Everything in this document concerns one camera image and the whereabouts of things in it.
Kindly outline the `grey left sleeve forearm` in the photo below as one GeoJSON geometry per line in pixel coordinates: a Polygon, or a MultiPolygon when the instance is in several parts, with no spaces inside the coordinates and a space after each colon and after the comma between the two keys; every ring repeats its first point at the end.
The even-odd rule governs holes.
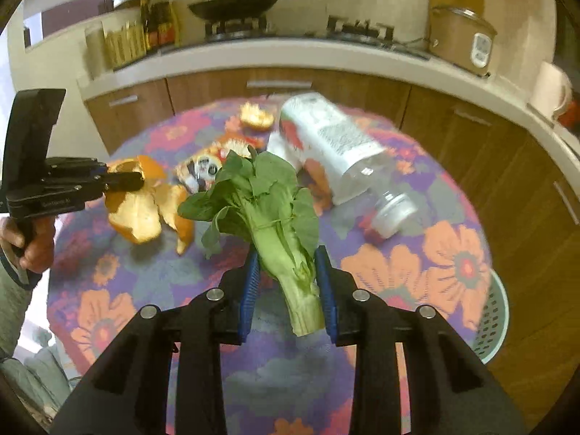
{"type": "Polygon", "coordinates": [[[1,248],[1,359],[11,357],[18,345],[32,291],[41,275],[19,265],[11,245],[1,248]]]}

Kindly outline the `person left hand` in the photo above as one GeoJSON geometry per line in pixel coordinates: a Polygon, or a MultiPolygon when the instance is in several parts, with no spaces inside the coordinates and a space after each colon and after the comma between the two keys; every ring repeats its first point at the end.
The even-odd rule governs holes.
{"type": "Polygon", "coordinates": [[[8,262],[17,270],[42,274],[54,260],[55,218],[32,221],[32,239],[27,240],[17,223],[10,217],[1,219],[1,247],[8,262]]]}

